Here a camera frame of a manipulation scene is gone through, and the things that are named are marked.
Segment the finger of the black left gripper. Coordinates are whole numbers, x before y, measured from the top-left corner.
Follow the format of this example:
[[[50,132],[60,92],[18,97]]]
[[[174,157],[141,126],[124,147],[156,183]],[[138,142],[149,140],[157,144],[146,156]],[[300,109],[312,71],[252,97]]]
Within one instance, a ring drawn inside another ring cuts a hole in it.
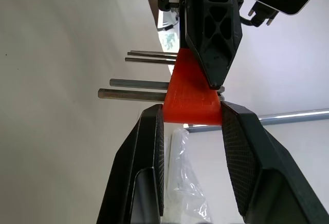
[[[187,1],[179,0],[179,40],[180,48],[189,48],[187,35]]]
[[[185,0],[185,40],[211,89],[219,89],[242,39],[237,0]]]

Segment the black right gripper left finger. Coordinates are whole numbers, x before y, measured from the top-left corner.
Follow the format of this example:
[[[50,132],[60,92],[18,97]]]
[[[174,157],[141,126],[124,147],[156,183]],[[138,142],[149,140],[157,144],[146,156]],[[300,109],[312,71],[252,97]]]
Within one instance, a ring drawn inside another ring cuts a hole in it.
[[[164,210],[162,105],[145,109],[118,149],[97,223],[160,223]]]

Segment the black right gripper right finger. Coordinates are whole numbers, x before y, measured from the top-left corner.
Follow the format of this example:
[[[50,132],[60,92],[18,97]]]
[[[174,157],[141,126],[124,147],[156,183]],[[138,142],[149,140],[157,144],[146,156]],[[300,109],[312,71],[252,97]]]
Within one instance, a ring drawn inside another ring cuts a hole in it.
[[[289,151],[247,108],[222,102],[227,168],[244,223],[328,223]]]

